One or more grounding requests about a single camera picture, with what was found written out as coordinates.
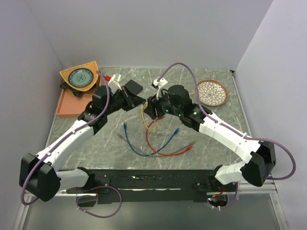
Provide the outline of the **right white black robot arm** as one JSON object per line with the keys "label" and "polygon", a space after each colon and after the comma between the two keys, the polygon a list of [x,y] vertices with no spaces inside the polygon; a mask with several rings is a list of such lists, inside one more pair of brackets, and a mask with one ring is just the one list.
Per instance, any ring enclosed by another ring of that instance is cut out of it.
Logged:
{"label": "right white black robot arm", "polygon": [[151,119],[165,114],[177,116],[183,125],[217,140],[241,159],[238,163],[220,165],[214,169],[210,187],[215,191],[222,190],[229,183],[241,181],[261,187],[276,165],[273,144],[251,140],[237,129],[229,130],[216,114],[193,103],[182,85],[170,87],[159,98],[155,95],[149,97],[144,112]]}

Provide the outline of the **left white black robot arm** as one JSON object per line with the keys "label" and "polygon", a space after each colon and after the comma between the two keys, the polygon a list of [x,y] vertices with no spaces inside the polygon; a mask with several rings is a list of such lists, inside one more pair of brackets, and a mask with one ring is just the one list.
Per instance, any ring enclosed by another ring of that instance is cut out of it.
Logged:
{"label": "left white black robot arm", "polygon": [[125,86],[115,93],[107,85],[97,87],[92,100],[69,130],[39,153],[28,153],[22,158],[19,177],[22,204],[28,204],[24,200],[26,191],[45,202],[60,190],[76,187],[91,192],[95,187],[94,173],[83,167],[70,171],[61,171],[61,167],[79,145],[107,123],[108,115],[120,109],[129,111],[145,101]]}

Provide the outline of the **black network switch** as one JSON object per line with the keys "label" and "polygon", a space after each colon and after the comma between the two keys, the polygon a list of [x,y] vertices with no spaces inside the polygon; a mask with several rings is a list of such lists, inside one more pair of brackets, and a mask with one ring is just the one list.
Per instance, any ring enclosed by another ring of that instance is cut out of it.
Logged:
{"label": "black network switch", "polygon": [[129,80],[125,84],[125,87],[129,92],[133,93],[134,95],[138,95],[143,90],[143,87],[134,80]]}

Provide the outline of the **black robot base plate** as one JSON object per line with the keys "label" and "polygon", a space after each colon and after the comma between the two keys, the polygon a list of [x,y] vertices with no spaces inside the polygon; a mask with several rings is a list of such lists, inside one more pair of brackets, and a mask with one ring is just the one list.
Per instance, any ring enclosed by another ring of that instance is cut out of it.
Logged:
{"label": "black robot base plate", "polygon": [[122,195],[124,202],[206,202],[208,193],[234,192],[236,185],[222,185],[214,170],[90,170],[91,184],[67,189],[68,194],[96,194],[99,204]]}

